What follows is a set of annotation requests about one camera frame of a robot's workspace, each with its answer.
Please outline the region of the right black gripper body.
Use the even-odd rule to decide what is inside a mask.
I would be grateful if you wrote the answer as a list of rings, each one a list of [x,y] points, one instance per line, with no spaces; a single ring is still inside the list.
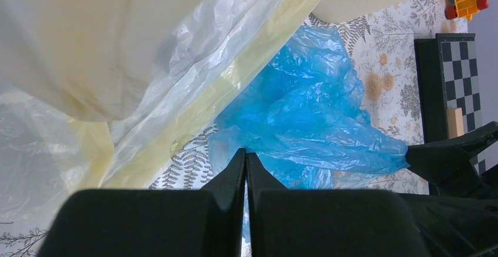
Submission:
[[[403,194],[431,256],[497,256],[497,167],[467,166],[436,195]]]

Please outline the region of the large translucent white bag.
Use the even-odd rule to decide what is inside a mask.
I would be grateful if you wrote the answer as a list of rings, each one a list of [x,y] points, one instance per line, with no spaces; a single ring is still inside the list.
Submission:
[[[1,0],[1,237],[143,188],[320,0]]]

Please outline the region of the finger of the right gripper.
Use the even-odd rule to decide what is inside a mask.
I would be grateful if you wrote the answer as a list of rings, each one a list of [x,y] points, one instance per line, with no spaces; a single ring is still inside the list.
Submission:
[[[460,137],[409,146],[409,170],[446,197],[497,197],[497,166],[479,174],[471,159],[497,142],[497,122]]]

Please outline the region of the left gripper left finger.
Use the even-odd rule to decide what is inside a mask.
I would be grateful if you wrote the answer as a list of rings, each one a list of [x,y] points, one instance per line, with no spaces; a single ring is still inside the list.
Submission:
[[[83,190],[39,256],[240,256],[245,149],[198,190]]]

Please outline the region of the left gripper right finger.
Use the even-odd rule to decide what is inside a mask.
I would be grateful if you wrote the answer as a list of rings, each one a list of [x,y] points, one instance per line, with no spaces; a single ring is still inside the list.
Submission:
[[[402,197],[382,190],[289,190],[246,156],[254,256],[428,256]]]

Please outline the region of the blue plastic trash bag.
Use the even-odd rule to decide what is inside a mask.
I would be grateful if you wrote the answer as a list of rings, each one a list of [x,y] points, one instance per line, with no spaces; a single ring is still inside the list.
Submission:
[[[406,168],[408,146],[372,126],[364,95],[339,32],[300,26],[214,120],[213,174],[239,148],[289,189],[361,188]]]

